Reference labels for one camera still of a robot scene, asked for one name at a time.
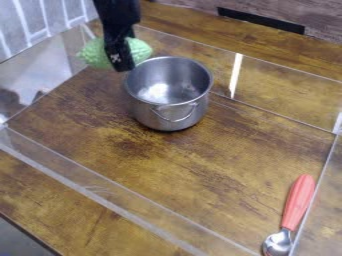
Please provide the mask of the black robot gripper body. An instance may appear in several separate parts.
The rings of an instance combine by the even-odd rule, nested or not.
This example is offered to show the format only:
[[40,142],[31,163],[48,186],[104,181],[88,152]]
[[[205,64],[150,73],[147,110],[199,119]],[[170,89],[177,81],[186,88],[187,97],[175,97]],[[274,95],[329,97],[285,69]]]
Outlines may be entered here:
[[139,0],[92,0],[103,25],[104,36],[110,39],[134,35],[134,25],[141,22]]

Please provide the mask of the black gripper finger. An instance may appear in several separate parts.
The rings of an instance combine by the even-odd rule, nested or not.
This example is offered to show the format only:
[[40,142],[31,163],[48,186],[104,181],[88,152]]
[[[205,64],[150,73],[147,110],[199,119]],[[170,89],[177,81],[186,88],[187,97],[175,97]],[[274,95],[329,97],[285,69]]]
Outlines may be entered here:
[[118,72],[126,72],[134,69],[135,62],[132,58],[131,47],[126,38],[114,38],[106,34],[104,52],[108,61]]

